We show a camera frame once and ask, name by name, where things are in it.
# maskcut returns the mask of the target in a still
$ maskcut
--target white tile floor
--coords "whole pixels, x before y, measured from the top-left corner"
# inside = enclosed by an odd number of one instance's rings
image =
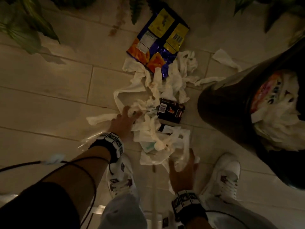
[[[132,25],[127,5],[126,24],[109,37],[116,23],[117,0],[98,0],[81,11],[59,11],[50,1],[40,1],[61,45],[41,36],[45,48],[30,56],[0,34],[0,166],[46,159],[53,153],[71,159],[80,153],[80,140],[106,128],[107,124],[90,126],[86,117],[117,112],[112,93],[127,86],[132,77],[121,70],[125,51],[150,18],[145,6],[138,23]],[[219,48],[244,69],[283,52],[297,22],[295,16],[284,15],[264,34],[264,5],[254,3],[243,15],[233,17],[234,0],[167,1],[191,27],[182,49],[196,52],[199,66],[195,75],[201,77],[236,72],[211,59]],[[284,185],[258,158],[203,122],[196,110],[201,89],[186,88],[191,100],[182,120],[182,126],[192,130],[191,146],[201,157],[196,189],[208,181],[217,158],[229,151],[242,165],[238,200],[279,228],[304,228],[305,192]],[[137,98],[147,96],[121,96],[125,104]],[[143,209],[150,210],[151,168],[139,165],[139,144],[130,142],[126,148]],[[52,169],[40,165],[1,173],[0,193],[19,193]],[[158,211],[162,212],[170,207],[172,195],[166,170],[162,166],[157,170]],[[106,205],[110,198],[105,179],[98,194],[96,204]],[[90,228],[96,228],[98,216],[95,221]]]

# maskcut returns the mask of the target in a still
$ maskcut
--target black box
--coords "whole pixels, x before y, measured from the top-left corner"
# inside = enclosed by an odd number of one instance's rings
[[[185,106],[183,104],[179,104],[172,100],[160,99],[157,115],[159,119],[179,124],[184,110]]]

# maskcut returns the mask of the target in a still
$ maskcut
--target wristband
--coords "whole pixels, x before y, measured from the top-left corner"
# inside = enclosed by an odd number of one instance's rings
[[[171,204],[176,221],[180,221],[183,225],[186,225],[191,219],[197,216],[204,217],[208,221],[206,210],[202,207],[194,191],[179,191]]]
[[[109,151],[111,157],[109,162],[110,164],[116,163],[124,152],[123,142],[121,141],[119,136],[113,132],[104,132],[99,135],[96,141],[93,142],[89,148],[92,148],[94,146],[102,146]]]

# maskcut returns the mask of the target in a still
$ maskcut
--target cable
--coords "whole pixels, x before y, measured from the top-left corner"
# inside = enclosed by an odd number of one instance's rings
[[[89,228],[89,225],[90,225],[90,223],[91,223],[91,220],[92,220],[92,218],[93,218],[93,215],[94,215],[94,213],[91,214],[91,217],[90,217],[90,219],[89,219],[89,222],[88,222],[88,225],[87,225],[86,229]]]
[[[228,215],[230,217],[232,217],[233,219],[236,219],[237,221],[239,221],[242,225],[244,225],[247,229],[250,229],[242,220],[236,218],[234,215],[230,215],[228,213],[225,213],[225,212],[221,212],[221,211],[218,211],[218,210],[207,210],[206,212],[215,212],[215,213],[220,213],[220,214],[223,214],[223,215]]]
[[[71,162],[67,162],[67,161],[61,161],[60,163],[63,163],[64,165],[53,170],[51,173],[49,173],[48,175],[46,175],[45,177],[43,177],[40,181],[38,182],[42,182],[44,179],[46,179],[47,177],[49,177],[50,175],[52,175],[53,173],[55,173],[56,171],[62,169],[63,167],[66,167],[67,165],[73,165],[79,169],[81,169],[82,171],[84,171],[90,178],[90,180],[92,181],[92,185],[93,185],[93,188],[94,188],[94,196],[93,196],[93,201],[92,201],[92,204],[90,206],[90,209],[87,213],[87,215],[85,216],[85,218],[83,219],[83,221],[81,222],[81,225],[83,225],[83,223],[85,222],[85,220],[88,218],[93,206],[94,206],[94,202],[95,202],[95,199],[96,199],[96,184],[95,184],[95,181],[94,181],[94,178],[89,174],[89,172],[84,169],[82,166],[80,165],[77,165],[75,164],[74,162],[79,162],[79,161],[82,161],[82,160],[85,160],[85,159],[90,159],[90,158],[97,158],[97,159],[101,159],[101,160],[104,160],[108,163],[108,166],[109,166],[109,172],[113,175],[111,169],[110,169],[110,163],[107,159],[105,158],[101,158],[101,157],[97,157],[97,156],[91,156],[91,157],[85,157],[85,158],[79,158],[79,159],[76,159],[74,161],[71,161]],[[26,162],[26,163],[21,163],[21,164],[17,164],[17,165],[11,165],[11,166],[7,166],[7,167],[4,167],[2,169],[0,169],[0,173],[3,172],[3,171],[7,171],[7,170],[10,170],[10,169],[15,169],[15,168],[18,168],[18,167],[22,167],[22,166],[27,166],[27,165],[36,165],[36,164],[41,164],[42,161],[35,161],[35,162]]]

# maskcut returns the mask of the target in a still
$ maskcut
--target black trash can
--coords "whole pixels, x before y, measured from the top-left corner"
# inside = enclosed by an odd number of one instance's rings
[[[268,152],[251,122],[254,95],[275,71],[282,69],[297,74],[297,110],[299,119],[305,120],[305,38],[286,52],[205,89],[198,99],[198,112],[206,123],[257,155],[285,184],[304,190],[305,150]]]

